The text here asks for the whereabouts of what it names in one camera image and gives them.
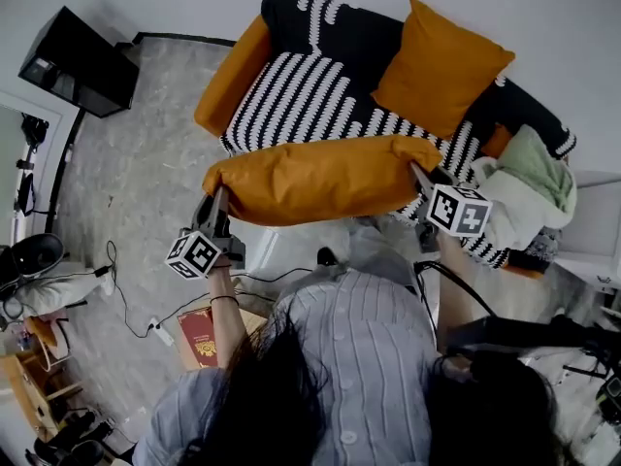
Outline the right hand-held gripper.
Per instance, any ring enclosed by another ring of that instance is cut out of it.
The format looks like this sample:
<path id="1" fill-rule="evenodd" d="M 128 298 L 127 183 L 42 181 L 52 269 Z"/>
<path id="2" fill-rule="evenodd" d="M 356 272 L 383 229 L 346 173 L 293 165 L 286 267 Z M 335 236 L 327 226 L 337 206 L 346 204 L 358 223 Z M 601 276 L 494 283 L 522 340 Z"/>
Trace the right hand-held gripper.
<path id="1" fill-rule="evenodd" d="M 412 161 L 409 168 L 423 197 L 422 217 L 445 234 L 458 239 L 479 239 L 493 204 L 477 190 L 460 187 L 443 167 L 429 173 Z"/>

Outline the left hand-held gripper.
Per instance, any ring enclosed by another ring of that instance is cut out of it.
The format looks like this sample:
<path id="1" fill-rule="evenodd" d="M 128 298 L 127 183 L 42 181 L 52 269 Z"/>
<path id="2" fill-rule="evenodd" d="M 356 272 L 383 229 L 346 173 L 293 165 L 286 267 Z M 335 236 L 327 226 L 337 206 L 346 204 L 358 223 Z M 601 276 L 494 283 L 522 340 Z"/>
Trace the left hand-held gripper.
<path id="1" fill-rule="evenodd" d="M 245 267 L 245 244 L 237 237 L 208 237 L 201 231 L 224 231 L 228 220 L 229 192 L 220 186 L 206 194 L 195 209 L 191 230 L 175 239 L 164 260 L 185 280 L 205 278 L 218 258 L 226 256 L 237 269 Z"/>

